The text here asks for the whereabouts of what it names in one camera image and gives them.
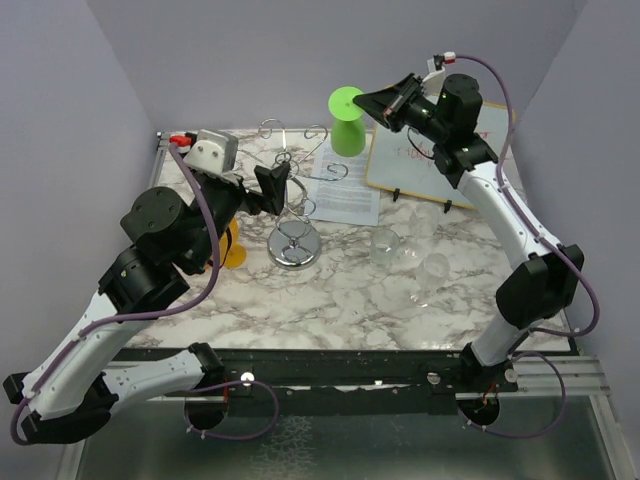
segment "green cup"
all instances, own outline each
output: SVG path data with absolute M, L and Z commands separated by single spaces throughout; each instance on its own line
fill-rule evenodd
M 355 157 L 366 146 L 363 110 L 353 103 L 362 94 L 356 87 L 340 87 L 329 97 L 329 111 L 334 117 L 331 127 L 331 148 L 341 157 Z

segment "gray wall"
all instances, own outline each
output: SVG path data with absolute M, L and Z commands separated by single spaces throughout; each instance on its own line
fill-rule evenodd
M 330 121 L 345 84 L 376 90 L 445 50 L 480 55 L 523 111 L 585 0 L 88 0 L 161 129 Z M 486 72 L 489 100 L 501 101 Z
M 126 245 L 151 123 L 83 0 L 4 2 L 0 20 L 0 377 L 36 367 Z M 61 449 L 17 447 L 0 398 L 0 478 L 53 478 Z
M 602 320 L 581 342 L 597 353 L 640 467 L 640 57 L 637 0 L 591 1 L 518 128 L 516 160 L 533 209 L 586 254 Z M 569 310 L 585 325 L 591 304 Z

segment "gray floor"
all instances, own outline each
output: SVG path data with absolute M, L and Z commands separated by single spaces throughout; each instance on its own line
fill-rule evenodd
M 508 399 L 496 426 L 533 431 L 555 399 Z M 226 420 L 246 433 L 262 419 Z M 186 434 L 181 402 L 122 412 L 87 442 L 80 479 L 117 480 L 607 480 L 588 398 L 573 398 L 565 421 L 536 440 L 503 440 L 462 429 L 458 417 L 427 415 L 282 418 L 261 440 L 232 443 Z

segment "marble surface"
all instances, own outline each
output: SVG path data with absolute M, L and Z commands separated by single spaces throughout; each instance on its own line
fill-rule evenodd
M 257 131 L 233 131 L 240 149 L 271 163 L 280 150 L 279 135 L 265 140 Z M 316 143 L 301 131 L 287 135 L 290 151 L 304 155 Z M 512 182 L 513 160 L 506 168 Z M 253 178 L 257 162 L 239 152 L 236 170 Z M 310 173 L 312 157 L 302 172 Z M 159 184 L 190 201 L 193 194 L 169 155 Z M 295 198 L 297 189 L 290 189 Z M 409 218 L 418 203 L 381 193 L 380 226 L 410 242 Z M 440 210 L 441 205 L 433 204 Z M 389 271 L 369 264 L 369 239 L 379 227 L 314 222 L 322 236 L 323 253 L 307 270 L 287 272 L 267 257 L 266 239 L 274 219 L 262 214 L 239 214 L 241 243 L 248 250 L 244 265 L 222 269 L 213 294 L 198 307 L 157 320 L 134 337 L 131 347 L 186 347 L 209 342 L 214 348 L 280 349 L 461 349 L 487 326 L 496 311 L 495 291 L 509 275 L 504 252 L 477 211 L 453 208 L 440 216 L 435 233 L 421 239 L 425 252 L 444 254 L 451 273 L 447 284 L 420 307 L 410 297 L 417 288 L 415 267 L 420 258 L 402 255 Z M 192 286 L 181 302 L 196 296 L 208 274 L 189 277 Z M 563 328 L 560 318 L 548 322 Z M 567 350 L 565 339 L 535 334 L 523 349 Z

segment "silver screw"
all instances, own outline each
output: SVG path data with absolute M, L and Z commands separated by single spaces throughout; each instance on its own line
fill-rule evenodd
M 518 372 L 513 368 L 507 368 L 504 371 L 504 378 L 509 383 L 516 383 L 518 381 Z
M 427 373 L 427 381 L 431 385 L 438 385 L 440 383 L 440 375 L 434 372 Z

